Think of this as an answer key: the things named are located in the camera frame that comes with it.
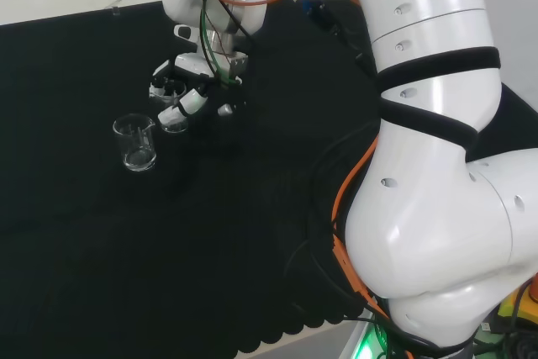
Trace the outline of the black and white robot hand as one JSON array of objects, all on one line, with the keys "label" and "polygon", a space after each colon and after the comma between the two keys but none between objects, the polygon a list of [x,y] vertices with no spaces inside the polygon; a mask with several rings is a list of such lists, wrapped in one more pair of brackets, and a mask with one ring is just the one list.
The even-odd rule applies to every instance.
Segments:
[{"label": "black and white robot hand", "polygon": [[161,128],[170,134],[206,124],[210,119],[244,112],[245,94],[239,77],[224,84],[206,60],[195,53],[165,61],[154,72],[149,98]]}]

